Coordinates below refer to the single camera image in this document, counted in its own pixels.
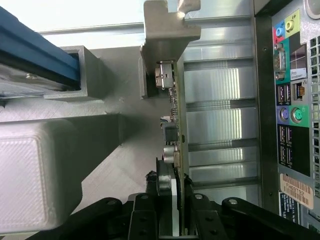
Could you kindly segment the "hard disk in blue caddy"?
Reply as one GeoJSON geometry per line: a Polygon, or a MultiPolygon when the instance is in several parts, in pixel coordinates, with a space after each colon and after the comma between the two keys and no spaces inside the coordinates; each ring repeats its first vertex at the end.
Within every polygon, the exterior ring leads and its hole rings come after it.
{"type": "Polygon", "coordinates": [[[80,62],[0,6],[0,100],[81,88],[80,62]]]}

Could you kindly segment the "grey printed parts rack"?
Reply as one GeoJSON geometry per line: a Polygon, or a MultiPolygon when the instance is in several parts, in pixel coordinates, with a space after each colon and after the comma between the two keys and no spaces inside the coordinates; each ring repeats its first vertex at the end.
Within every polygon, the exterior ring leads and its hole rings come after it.
{"type": "Polygon", "coordinates": [[[51,230],[102,198],[143,192],[162,155],[169,100],[142,98],[139,47],[67,51],[84,62],[87,96],[0,106],[0,238],[51,230]]]}

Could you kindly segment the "black open PC case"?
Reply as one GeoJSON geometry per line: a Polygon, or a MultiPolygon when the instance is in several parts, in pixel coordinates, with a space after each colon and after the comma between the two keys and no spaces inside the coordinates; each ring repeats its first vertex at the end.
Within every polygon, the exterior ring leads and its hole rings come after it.
{"type": "Polygon", "coordinates": [[[320,240],[320,0],[254,0],[269,240],[320,240]]]}

